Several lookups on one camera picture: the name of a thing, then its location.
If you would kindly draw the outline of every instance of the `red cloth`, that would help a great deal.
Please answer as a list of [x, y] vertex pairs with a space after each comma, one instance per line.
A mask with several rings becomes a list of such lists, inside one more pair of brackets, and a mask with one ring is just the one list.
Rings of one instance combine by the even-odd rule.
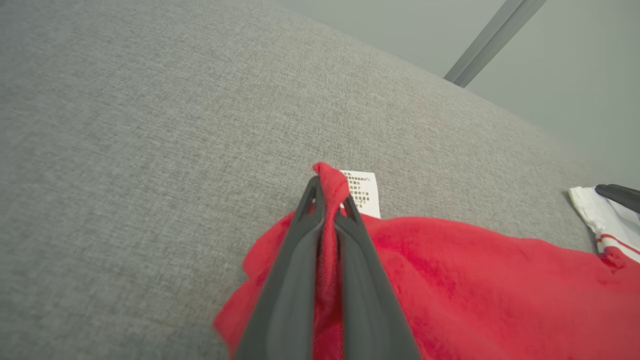
[[[342, 359], [332, 219], [346, 178], [314, 165], [327, 221], [317, 269], [314, 359]], [[292, 214], [243, 262], [248, 280], [214, 319], [233, 354]], [[363, 216], [424, 359], [640, 359], [640, 264], [436, 218]]]

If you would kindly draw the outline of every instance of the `white cloth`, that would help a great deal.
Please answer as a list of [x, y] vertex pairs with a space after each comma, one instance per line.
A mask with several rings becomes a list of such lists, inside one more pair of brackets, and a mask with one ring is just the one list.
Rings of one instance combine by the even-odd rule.
[[584, 222], [596, 234], [599, 252], [608, 246], [640, 263], [640, 215], [596, 193], [595, 188], [572, 188], [569, 196]]

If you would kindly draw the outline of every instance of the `gray fabric surface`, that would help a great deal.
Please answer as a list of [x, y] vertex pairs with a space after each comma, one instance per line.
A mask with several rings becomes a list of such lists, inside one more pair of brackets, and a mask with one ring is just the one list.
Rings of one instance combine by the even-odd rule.
[[423, 215], [591, 251], [589, 165], [512, 114], [260, 2], [0, 2], [0, 357], [212, 359], [311, 165]]

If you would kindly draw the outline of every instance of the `red stripe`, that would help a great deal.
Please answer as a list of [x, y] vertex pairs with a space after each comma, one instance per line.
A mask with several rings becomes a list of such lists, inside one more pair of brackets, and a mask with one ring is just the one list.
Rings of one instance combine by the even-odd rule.
[[613, 236], [611, 234], [602, 234], [602, 236], [599, 239], [597, 239], [596, 241], [597, 242], [601, 242], [602, 239], [604, 239], [604, 238], [609, 238], [609, 239], [616, 240], [620, 245], [622, 245], [622, 246], [626, 247], [627, 249], [629, 249], [629, 250], [635, 252], [636, 254], [640, 255], [640, 251], [638, 251], [635, 248], [632, 248], [631, 246], [623, 243], [622, 241], [618, 240], [615, 236]]

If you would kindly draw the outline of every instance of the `white care label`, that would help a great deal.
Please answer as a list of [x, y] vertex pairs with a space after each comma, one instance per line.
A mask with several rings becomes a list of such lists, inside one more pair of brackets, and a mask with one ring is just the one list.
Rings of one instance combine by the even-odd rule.
[[376, 174], [364, 171], [340, 170], [349, 181], [351, 197], [361, 214], [380, 218]]

